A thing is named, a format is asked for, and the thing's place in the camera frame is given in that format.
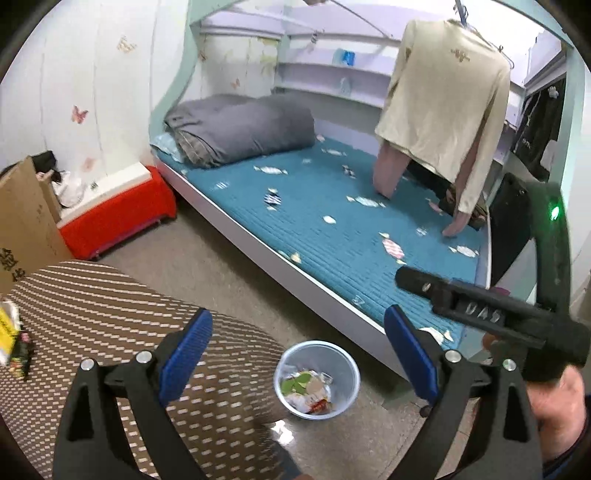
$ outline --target gray tile floor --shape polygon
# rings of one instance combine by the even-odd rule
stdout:
[[[286,448],[316,480],[385,480],[423,420],[414,403],[386,410],[385,396],[400,378],[299,302],[187,203],[176,220],[144,232],[101,260],[171,296],[250,321],[289,347],[321,339],[345,348],[359,365],[362,388],[346,413],[327,421],[290,417]],[[470,413],[440,474],[452,471],[466,444]]]

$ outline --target pink butterfly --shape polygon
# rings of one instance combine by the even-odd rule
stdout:
[[[87,114],[88,110],[80,112],[80,110],[78,110],[78,107],[74,105],[74,108],[72,109],[72,121],[81,124],[85,120]]]

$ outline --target metal screw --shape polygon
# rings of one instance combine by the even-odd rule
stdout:
[[[450,363],[456,364],[462,359],[462,354],[457,350],[448,350],[445,352],[445,360]]]
[[[82,362],[80,362],[80,368],[86,372],[88,372],[88,370],[92,370],[92,367],[94,366],[95,361],[92,358],[85,358],[82,360]]]
[[[506,358],[503,360],[503,368],[509,372],[512,372],[517,368],[517,365],[510,358]]]
[[[152,360],[152,352],[148,352],[147,350],[142,350],[135,356],[135,359],[140,364],[147,364],[150,360]]]

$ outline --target yellow package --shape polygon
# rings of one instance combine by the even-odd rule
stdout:
[[[0,306],[0,363],[2,365],[8,364],[14,343],[17,341],[18,330],[8,313]]]

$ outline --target cardboard box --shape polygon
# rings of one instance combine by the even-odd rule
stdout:
[[[37,180],[39,180],[39,185],[43,192],[43,198],[45,198],[45,201],[47,202],[47,207],[57,223],[61,220],[61,205],[56,197],[56,193],[53,191],[53,187],[51,186],[52,175],[53,170],[50,170],[47,173],[38,173]]]
[[[0,179],[0,294],[28,273],[71,258],[27,157]]]

